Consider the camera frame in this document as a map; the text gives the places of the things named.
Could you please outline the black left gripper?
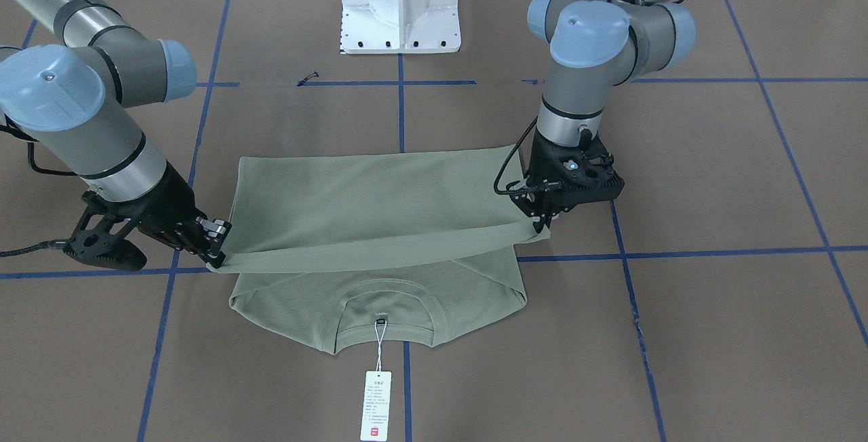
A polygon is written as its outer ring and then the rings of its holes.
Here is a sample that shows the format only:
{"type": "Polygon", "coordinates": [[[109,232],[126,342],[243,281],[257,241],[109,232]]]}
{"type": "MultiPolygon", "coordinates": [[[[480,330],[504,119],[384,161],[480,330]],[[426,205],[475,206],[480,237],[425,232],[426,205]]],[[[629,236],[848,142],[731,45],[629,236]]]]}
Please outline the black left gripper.
{"type": "Polygon", "coordinates": [[[613,155],[589,130],[580,131],[580,146],[556,145],[536,130],[529,167],[523,180],[509,183],[509,197],[540,234],[560,213],[617,198],[625,182],[613,165],[613,155]]]}

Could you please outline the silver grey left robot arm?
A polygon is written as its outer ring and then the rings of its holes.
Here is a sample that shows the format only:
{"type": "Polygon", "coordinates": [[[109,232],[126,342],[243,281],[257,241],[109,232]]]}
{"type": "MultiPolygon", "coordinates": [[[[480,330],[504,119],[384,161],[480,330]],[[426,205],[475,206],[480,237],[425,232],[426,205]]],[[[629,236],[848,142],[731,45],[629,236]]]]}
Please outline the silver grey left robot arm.
{"type": "Polygon", "coordinates": [[[696,24],[677,0],[532,0],[530,32],[551,67],[533,124],[524,178],[503,190],[540,233],[558,214],[623,189],[599,139],[612,87],[682,61],[696,24]]]}

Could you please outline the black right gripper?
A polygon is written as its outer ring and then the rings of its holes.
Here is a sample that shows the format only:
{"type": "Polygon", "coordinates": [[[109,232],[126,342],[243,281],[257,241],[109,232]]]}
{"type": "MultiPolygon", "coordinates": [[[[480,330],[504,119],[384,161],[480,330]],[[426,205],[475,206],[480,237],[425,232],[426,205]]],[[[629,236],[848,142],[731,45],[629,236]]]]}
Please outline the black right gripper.
{"type": "Polygon", "coordinates": [[[127,236],[134,229],[170,248],[198,256],[211,269],[226,260],[221,247],[230,222],[208,220],[195,206],[192,188],[168,165],[156,187],[133,201],[110,202],[84,192],[85,211],[64,252],[85,265],[139,271],[146,256],[127,236]]]}

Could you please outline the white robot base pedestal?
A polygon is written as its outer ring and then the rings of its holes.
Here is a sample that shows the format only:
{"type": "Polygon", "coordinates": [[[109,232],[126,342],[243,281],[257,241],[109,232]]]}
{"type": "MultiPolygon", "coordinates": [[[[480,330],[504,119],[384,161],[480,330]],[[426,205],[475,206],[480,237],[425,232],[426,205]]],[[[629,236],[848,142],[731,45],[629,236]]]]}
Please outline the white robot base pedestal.
{"type": "Polygon", "coordinates": [[[342,0],[345,55],[440,54],[460,50],[458,0],[342,0]]]}

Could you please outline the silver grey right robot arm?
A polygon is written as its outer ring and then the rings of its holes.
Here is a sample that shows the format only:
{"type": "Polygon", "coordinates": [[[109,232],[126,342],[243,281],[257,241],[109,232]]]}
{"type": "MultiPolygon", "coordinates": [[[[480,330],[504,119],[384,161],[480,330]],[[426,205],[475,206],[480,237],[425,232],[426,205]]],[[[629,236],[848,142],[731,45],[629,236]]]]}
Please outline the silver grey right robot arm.
{"type": "Polygon", "coordinates": [[[150,40],[103,0],[14,0],[57,44],[2,49],[2,111],[9,129],[39,142],[87,184],[85,211],[59,249],[77,262],[138,271],[134,230],[220,267],[231,224],[210,220],[191,186],[128,108],[188,96],[197,68],[177,41],[150,40]]]}

